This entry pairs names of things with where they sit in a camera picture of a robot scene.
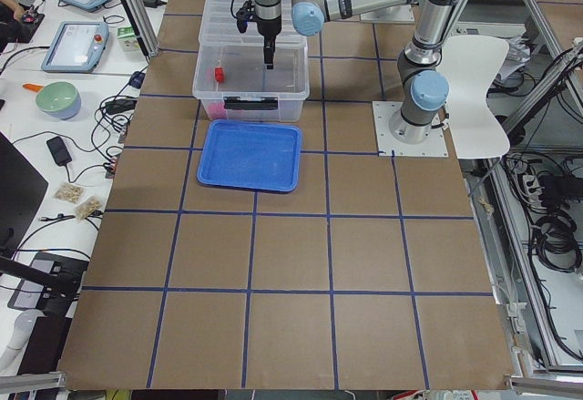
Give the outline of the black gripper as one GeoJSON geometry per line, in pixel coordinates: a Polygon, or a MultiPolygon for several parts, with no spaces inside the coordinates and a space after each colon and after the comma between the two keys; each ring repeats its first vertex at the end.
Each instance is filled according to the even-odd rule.
{"type": "Polygon", "coordinates": [[[281,32],[281,19],[279,17],[269,20],[259,18],[258,31],[264,39],[264,64],[268,70],[273,70],[276,38],[281,32]]]}

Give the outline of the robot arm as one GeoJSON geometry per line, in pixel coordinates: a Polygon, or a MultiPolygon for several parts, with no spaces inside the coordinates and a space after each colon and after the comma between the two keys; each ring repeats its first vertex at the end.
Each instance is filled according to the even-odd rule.
{"type": "MultiPolygon", "coordinates": [[[[414,5],[420,5],[412,39],[398,57],[404,102],[389,121],[397,140],[418,144],[426,139],[448,96],[448,82],[435,68],[458,4],[459,0],[291,0],[291,20],[298,34],[315,36],[325,23],[355,16],[365,23],[399,24],[413,14],[414,5]]],[[[272,68],[281,32],[281,0],[248,0],[232,15],[240,32],[250,23],[257,26],[263,38],[264,64],[272,68]]]]}

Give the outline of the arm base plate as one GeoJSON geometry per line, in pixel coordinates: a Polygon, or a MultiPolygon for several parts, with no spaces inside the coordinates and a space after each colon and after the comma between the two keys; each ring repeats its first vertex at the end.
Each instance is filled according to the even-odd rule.
{"type": "Polygon", "coordinates": [[[402,118],[399,101],[374,101],[373,121],[378,154],[382,157],[447,158],[443,125],[438,117],[426,126],[402,118]]]}

